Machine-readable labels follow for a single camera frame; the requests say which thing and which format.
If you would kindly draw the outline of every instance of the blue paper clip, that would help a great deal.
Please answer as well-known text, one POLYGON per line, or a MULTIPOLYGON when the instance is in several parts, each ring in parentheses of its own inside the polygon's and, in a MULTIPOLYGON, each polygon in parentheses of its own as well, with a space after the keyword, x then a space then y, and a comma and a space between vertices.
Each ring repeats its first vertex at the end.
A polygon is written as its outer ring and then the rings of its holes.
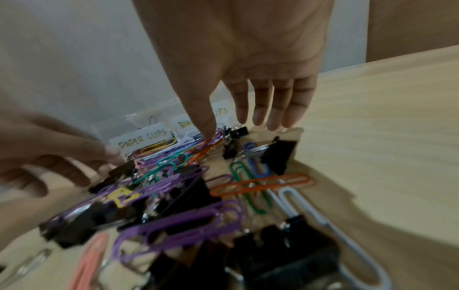
MULTIPOLYGON (((255 147, 257 147, 257 146, 255 145, 255 143, 253 143, 253 142, 247 142, 247 143, 245 143, 245 144, 242 146, 242 150, 243 150, 244 152, 247 152, 248 150, 253 149, 253 148, 255 148, 255 147)), ((251 171, 252 171, 253 176, 255 176, 255 178, 264 178, 264 177, 268 177, 268 176, 271 174, 271 171, 270 171, 268 165, 263 164, 264 172, 265 172, 265 173, 262 173, 262 172, 260 172, 260 171, 258 170, 257 166, 255 165, 254 159, 255 159, 255 158, 248 158, 248 159, 247 159, 247 161, 248 161, 248 163, 249 163, 249 166, 250 166, 250 168, 251 168, 251 171)))

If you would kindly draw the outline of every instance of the pink paper clip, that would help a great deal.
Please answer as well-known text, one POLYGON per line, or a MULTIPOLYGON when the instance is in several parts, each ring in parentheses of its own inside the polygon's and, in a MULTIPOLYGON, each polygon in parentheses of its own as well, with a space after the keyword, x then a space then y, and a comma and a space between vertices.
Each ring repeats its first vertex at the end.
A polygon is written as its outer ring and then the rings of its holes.
POLYGON ((83 253, 68 290, 90 290, 104 259, 109 239, 108 233, 95 236, 83 253))

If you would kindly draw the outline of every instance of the white wall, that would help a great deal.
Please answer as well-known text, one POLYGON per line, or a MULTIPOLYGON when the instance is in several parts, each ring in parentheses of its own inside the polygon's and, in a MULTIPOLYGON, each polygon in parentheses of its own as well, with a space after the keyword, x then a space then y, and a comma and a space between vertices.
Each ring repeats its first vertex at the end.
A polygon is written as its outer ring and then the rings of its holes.
MULTIPOLYGON (((323 71, 365 62, 368 3, 336 0, 323 71)), ((86 131, 175 97, 128 0, 0 1, 0 90, 86 131)))

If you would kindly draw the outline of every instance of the pile of clips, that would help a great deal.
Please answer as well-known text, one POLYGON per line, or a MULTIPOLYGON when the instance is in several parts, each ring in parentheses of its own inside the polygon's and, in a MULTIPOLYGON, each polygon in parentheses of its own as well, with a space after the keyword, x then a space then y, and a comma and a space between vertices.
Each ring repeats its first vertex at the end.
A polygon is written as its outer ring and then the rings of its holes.
POLYGON ((245 135, 246 127, 226 127, 208 143, 194 136, 186 144, 173 139, 138 150, 90 188, 91 198, 41 223, 47 241, 64 249, 85 245, 69 289, 108 289, 97 280, 111 262, 145 277, 137 290, 391 289, 386 272, 295 189, 307 190, 312 178, 284 175, 296 142, 276 137, 257 147, 242 143, 245 135), (205 159, 218 155, 229 160, 228 174, 204 179, 213 170, 205 159), (256 226, 255 219, 268 222, 256 226), (118 237, 102 261, 105 229, 112 227, 118 237), (138 246, 126 250, 127 243, 138 246), (340 262, 338 243, 353 250, 379 282, 356 278, 340 262), (177 248, 193 249, 192 259, 168 255, 177 248), (151 253, 156 255, 146 271, 133 266, 151 253))

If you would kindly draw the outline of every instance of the wooden table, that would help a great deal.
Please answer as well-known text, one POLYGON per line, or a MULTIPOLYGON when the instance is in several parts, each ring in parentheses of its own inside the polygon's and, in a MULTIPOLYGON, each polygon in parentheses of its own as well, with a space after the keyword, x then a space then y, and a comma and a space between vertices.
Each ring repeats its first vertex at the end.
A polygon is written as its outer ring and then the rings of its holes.
MULTIPOLYGON (((298 125, 289 170, 313 176, 318 186, 305 196, 386 268, 395 289, 459 289, 459 46, 322 74, 298 125)), ((59 251, 36 230, 0 263, 45 246, 56 249, 50 261, 11 289, 67 287, 82 249, 59 251)), ((117 265, 101 280, 111 290, 140 281, 117 265)))

